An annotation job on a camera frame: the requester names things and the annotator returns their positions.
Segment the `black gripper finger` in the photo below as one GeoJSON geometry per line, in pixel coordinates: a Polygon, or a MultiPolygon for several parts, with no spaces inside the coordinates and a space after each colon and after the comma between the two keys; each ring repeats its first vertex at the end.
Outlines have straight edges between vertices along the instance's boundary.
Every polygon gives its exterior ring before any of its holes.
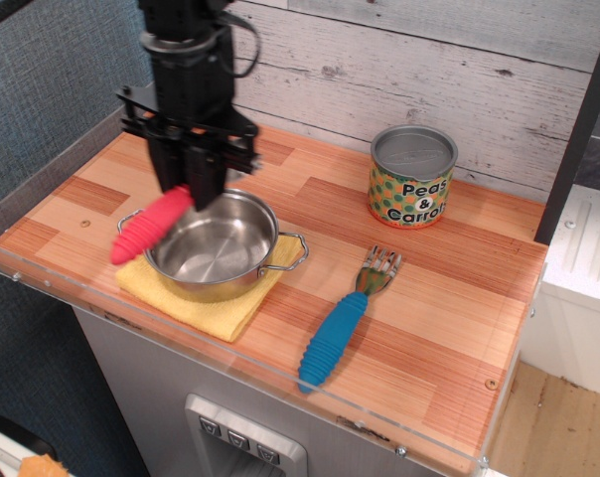
{"type": "Polygon", "coordinates": [[[182,142],[164,137],[150,137],[147,142],[161,191],[166,193],[177,186],[184,185],[187,180],[182,142]]]}
{"type": "Polygon", "coordinates": [[[225,191],[226,167],[212,152],[191,147],[185,153],[185,177],[197,211],[225,191]]]}

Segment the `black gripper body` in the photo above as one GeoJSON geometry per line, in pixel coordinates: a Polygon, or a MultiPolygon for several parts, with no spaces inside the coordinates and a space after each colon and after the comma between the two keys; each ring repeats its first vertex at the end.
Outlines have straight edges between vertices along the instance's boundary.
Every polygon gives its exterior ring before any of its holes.
{"type": "Polygon", "coordinates": [[[179,140],[185,153],[201,148],[220,157],[226,170],[251,174],[258,127],[233,106],[234,81],[252,70],[234,69],[231,44],[146,44],[154,83],[124,86],[123,129],[145,139],[179,140]]]}

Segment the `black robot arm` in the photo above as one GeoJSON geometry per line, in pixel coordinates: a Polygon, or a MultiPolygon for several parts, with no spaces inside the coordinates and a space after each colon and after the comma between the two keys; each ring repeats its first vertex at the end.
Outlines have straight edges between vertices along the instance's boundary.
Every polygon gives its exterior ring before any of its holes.
{"type": "Polygon", "coordinates": [[[146,140],[162,191],[188,187],[197,210],[225,190],[228,170],[251,174],[257,126],[233,106],[233,28],[252,32],[225,1],[141,1],[140,43],[153,82],[118,92],[126,132],[146,140]]]}

